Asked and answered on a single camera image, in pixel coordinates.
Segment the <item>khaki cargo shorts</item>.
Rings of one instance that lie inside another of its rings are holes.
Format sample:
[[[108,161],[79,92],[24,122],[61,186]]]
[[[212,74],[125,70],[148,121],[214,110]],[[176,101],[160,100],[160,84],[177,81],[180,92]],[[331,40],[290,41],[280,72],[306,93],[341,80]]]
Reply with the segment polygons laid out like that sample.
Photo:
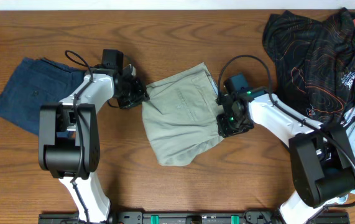
[[[162,166],[187,166],[219,144],[217,86],[207,66],[195,67],[147,85],[142,104],[147,139]]]

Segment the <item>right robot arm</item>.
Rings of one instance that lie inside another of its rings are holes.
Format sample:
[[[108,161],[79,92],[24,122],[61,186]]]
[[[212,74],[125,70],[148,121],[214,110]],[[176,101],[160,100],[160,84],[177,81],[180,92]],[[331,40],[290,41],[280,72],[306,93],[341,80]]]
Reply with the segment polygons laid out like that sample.
[[[219,135],[227,138],[263,126],[288,149],[294,193],[276,211],[247,210],[232,223],[349,223],[340,197],[355,189],[355,160],[339,126],[307,119],[263,89],[233,91],[217,99]]]

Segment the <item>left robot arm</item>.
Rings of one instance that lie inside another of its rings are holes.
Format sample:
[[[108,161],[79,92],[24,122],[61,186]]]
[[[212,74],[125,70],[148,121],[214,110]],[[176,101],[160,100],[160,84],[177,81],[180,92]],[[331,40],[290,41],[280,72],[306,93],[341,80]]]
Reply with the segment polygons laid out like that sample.
[[[39,164],[69,191],[76,213],[39,215],[39,223],[111,223],[111,201],[96,170],[100,159],[97,114],[111,98],[120,109],[149,99],[136,68],[91,68],[82,84],[40,109]]]

